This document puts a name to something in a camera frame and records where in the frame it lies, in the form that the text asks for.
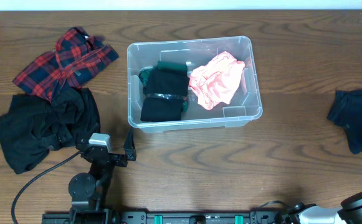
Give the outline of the black banded garment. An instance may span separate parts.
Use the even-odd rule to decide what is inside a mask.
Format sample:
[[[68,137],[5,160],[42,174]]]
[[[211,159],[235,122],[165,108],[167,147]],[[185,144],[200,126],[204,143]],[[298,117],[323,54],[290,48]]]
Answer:
[[[188,96],[186,67],[153,67],[143,87],[142,122],[179,121]]]

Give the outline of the dark green garment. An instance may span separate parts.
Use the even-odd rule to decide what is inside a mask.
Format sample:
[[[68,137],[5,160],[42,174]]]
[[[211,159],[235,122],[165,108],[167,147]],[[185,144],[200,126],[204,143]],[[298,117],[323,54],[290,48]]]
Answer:
[[[181,100],[181,112],[188,108],[189,77],[186,64],[158,61],[154,67],[143,68],[138,78],[146,97]]]

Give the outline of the pink garment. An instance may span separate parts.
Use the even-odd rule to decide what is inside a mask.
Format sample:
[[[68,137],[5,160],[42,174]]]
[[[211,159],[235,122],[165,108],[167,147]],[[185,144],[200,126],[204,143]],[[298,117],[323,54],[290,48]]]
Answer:
[[[244,69],[243,61],[224,51],[192,71],[189,87],[205,110],[212,110],[219,103],[229,105],[239,88]]]

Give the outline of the navy blue garment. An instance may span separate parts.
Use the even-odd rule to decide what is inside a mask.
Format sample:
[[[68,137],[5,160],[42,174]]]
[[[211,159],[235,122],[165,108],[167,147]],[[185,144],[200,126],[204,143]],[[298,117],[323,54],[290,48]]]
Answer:
[[[327,119],[345,130],[353,154],[362,152],[362,89],[337,90]]]

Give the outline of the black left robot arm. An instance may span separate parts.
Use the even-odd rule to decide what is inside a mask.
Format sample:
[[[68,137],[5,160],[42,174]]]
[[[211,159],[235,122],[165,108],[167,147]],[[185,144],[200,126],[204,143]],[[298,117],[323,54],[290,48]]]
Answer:
[[[126,167],[129,161],[136,160],[133,129],[127,133],[123,154],[111,152],[108,134],[93,133],[88,139],[81,139],[76,148],[80,156],[91,163],[91,167],[69,182],[68,190],[72,197],[70,223],[120,223],[118,212],[106,208],[105,201],[114,169]]]

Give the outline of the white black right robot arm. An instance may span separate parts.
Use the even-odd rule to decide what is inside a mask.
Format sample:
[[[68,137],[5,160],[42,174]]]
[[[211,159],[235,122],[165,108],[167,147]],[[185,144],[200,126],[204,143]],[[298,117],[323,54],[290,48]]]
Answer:
[[[323,208],[299,203],[275,216],[281,224],[362,224],[362,192],[341,202],[340,207]]]

